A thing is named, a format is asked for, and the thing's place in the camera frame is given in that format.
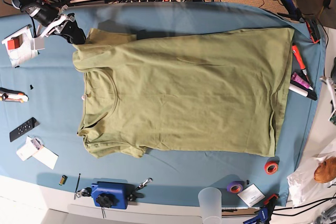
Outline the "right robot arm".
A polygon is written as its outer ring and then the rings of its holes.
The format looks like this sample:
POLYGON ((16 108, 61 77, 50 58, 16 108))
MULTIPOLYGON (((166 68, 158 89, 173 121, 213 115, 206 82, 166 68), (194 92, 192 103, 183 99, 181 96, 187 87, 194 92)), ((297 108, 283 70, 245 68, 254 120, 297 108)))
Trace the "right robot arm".
POLYGON ((69 44, 82 45, 86 42, 84 31, 78 27, 74 13, 65 14, 72 0, 52 3, 50 0, 11 0, 10 6, 29 15, 31 20, 39 22, 44 30, 38 32, 34 26, 34 38, 60 36, 69 44))

